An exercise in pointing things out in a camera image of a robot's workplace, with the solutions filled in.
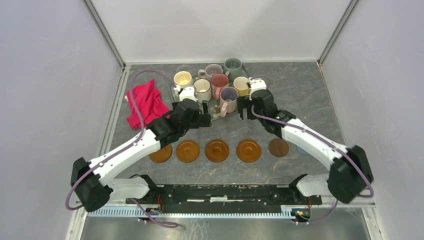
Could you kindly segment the wooden coaster two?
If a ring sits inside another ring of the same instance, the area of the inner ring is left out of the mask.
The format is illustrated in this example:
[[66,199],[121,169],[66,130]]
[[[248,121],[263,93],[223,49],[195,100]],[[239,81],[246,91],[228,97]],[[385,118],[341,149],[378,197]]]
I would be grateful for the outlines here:
[[228,144],[220,139],[214,139],[205,146],[205,156],[214,163],[220,163],[227,159],[230,154]]

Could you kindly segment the dark walnut coaster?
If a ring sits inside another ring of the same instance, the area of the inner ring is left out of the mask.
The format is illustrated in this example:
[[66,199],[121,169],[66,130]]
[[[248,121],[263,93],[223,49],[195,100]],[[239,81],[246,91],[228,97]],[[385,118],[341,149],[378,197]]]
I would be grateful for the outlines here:
[[289,153],[289,145],[285,140],[275,138],[269,142],[268,150],[272,155],[280,158]]

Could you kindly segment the beige pink-handled mug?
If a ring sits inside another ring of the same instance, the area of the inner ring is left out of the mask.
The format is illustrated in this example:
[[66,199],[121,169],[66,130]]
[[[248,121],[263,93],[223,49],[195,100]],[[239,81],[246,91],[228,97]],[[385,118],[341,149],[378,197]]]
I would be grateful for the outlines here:
[[220,116],[223,118],[237,110],[238,91],[234,87],[225,87],[220,91]]

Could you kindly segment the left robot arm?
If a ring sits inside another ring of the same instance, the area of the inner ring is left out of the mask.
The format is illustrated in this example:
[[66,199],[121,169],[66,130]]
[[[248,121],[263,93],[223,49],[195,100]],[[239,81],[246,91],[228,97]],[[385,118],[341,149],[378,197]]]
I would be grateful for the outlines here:
[[136,198],[145,204],[153,203],[157,190],[142,177],[134,180],[116,176],[138,160],[178,141],[188,130],[210,127],[208,103],[191,99],[174,102],[173,109],[154,119],[133,138],[99,157],[74,161],[70,178],[71,190],[65,200],[68,210],[72,193],[87,212],[102,208],[111,199]]

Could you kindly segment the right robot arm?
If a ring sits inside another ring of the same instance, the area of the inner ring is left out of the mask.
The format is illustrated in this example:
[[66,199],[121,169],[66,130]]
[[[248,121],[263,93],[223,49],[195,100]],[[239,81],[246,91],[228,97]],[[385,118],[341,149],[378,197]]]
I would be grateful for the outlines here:
[[345,146],[308,127],[287,110],[278,109],[272,93],[260,89],[250,96],[237,98],[240,119],[258,120],[264,129],[278,138],[293,143],[318,160],[327,173],[306,174],[294,181],[289,199],[302,204],[311,196],[331,195],[349,204],[357,197],[373,198],[372,170],[363,148]]

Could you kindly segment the wooden coaster three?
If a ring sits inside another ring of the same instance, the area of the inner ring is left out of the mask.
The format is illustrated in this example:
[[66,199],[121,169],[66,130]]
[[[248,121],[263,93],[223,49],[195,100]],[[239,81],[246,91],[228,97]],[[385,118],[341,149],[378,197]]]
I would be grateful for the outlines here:
[[169,144],[166,147],[149,154],[148,156],[150,160],[154,163],[164,163],[171,157],[172,153],[173,153],[173,148]]

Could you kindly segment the blue round coaster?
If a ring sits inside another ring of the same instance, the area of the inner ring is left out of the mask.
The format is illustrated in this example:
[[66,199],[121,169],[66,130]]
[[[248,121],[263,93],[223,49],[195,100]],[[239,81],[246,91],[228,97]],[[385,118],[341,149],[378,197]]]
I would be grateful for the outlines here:
[[307,151],[305,151],[304,149],[302,149],[301,147],[299,147],[298,145],[296,145],[296,149],[297,151],[302,154],[302,155],[309,155],[309,153]]

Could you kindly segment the wooden coaster one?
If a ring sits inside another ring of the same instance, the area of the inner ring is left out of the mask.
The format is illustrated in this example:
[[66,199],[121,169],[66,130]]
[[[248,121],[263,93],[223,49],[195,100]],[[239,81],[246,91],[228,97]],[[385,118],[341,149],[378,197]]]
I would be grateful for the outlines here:
[[176,156],[183,163],[195,161],[200,154],[199,145],[193,140],[183,140],[176,147]]

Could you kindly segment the wooden coaster five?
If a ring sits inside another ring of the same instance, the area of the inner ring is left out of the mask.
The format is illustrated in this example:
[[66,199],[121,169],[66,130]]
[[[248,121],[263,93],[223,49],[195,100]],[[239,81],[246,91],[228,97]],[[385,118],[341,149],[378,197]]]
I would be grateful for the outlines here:
[[242,140],[236,147],[236,154],[238,158],[245,163],[253,163],[257,161],[260,158],[261,153],[260,145],[252,139]]

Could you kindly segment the pink mug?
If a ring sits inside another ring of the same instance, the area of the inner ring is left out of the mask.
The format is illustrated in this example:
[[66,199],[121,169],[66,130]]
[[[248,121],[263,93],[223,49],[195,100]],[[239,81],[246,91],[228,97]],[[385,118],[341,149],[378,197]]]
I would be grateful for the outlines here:
[[216,73],[211,78],[211,93],[215,100],[220,99],[221,90],[229,86],[229,77],[224,73]]

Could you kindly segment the white black-rimmed mug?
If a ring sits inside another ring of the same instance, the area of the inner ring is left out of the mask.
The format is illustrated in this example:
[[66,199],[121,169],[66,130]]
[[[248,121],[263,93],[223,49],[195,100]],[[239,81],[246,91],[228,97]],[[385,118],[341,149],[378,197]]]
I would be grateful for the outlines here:
[[212,85],[207,79],[198,79],[194,82],[195,96],[199,103],[208,102],[212,98]]

